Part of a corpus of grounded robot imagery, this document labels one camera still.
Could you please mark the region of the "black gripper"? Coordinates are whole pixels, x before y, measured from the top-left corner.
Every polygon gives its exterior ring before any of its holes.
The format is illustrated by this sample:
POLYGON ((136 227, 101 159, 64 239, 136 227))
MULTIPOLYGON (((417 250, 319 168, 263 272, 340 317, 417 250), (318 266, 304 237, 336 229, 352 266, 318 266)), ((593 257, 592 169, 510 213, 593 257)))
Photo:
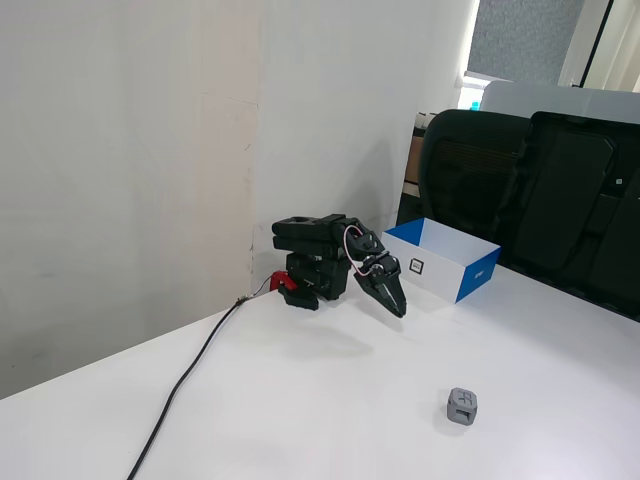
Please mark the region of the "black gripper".
POLYGON ((361 289, 394 316, 405 316, 407 301, 398 259, 388 251, 356 256, 354 278, 361 289))

